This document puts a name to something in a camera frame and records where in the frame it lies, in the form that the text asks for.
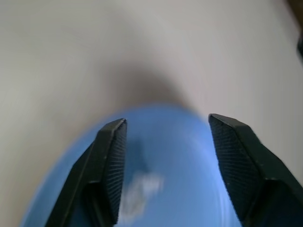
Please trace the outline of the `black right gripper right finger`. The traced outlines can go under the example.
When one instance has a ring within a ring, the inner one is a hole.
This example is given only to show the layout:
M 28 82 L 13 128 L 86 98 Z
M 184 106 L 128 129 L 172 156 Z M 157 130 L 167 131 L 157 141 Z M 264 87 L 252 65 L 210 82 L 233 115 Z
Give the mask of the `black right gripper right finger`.
M 218 166 L 242 227 L 303 227 L 303 187 L 248 125 L 208 117 Z

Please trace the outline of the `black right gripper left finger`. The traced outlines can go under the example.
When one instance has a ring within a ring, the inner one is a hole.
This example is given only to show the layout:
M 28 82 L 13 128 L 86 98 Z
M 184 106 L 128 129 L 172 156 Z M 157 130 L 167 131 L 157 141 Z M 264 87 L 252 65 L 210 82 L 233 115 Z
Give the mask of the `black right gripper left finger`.
M 114 227 L 121 201 L 127 120 L 104 125 L 73 164 L 45 227 L 68 227 L 76 206 L 86 205 L 91 227 Z

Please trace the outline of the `blue round object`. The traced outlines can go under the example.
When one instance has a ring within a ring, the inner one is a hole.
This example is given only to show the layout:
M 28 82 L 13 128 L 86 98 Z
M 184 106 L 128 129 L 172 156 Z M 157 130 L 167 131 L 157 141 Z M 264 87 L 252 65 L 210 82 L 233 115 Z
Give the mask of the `blue round object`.
M 241 227 L 224 186 L 209 124 L 168 105 L 112 115 L 76 139 L 34 194 L 19 227 L 46 227 L 73 164 L 108 122 L 127 120 L 124 182 L 118 222 L 92 199 L 88 186 L 67 227 Z

